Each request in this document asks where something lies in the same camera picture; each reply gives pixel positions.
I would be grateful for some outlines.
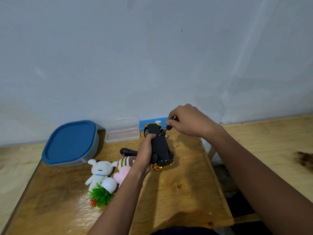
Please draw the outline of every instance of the container with blue lid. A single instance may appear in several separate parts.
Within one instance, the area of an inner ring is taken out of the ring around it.
[[[95,156],[98,143],[94,122],[83,120],[67,123],[51,134],[41,158],[48,165],[79,166]]]

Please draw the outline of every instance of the plush dog face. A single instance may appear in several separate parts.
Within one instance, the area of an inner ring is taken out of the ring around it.
[[[100,161],[96,162],[94,159],[90,159],[88,164],[92,165],[91,173],[108,176],[113,171],[113,166],[111,162]]]

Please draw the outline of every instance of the hand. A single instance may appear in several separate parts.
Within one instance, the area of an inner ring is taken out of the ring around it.
[[[141,141],[138,148],[137,158],[133,166],[136,166],[139,170],[142,170],[145,175],[152,169],[151,154],[152,146],[151,140],[156,137],[155,134],[147,134],[146,138]]]
[[[178,117],[179,122],[173,120],[175,116]],[[172,110],[166,124],[174,127],[178,132],[206,140],[207,137],[213,136],[218,130],[222,129],[222,126],[190,104],[178,106]]]

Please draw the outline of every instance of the person's left hand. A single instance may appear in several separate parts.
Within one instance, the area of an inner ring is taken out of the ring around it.
[[[135,160],[134,166],[136,166],[139,170],[147,175],[149,171],[152,169],[151,164],[151,154],[152,154],[152,146],[151,140],[156,137],[155,134],[147,134],[146,138],[141,141],[138,148],[137,158]]]

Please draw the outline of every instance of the screwdriver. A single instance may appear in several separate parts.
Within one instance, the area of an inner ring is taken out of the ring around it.
[[[178,121],[178,122],[179,122],[179,120],[178,120],[177,116],[175,116],[175,117],[173,118],[173,120],[176,120],[176,121]],[[162,131],[162,133],[160,133],[160,135],[159,135],[159,136],[162,136],[162,135],[164,136],[164,135],[165,135],[165,131],[166,131],[166,130],[171,130],[171,129],[172,129],[172,126],[167,125],[167,126],[166,126],[166,129],[165,129],[165,130],[163,130],[163,131]]]

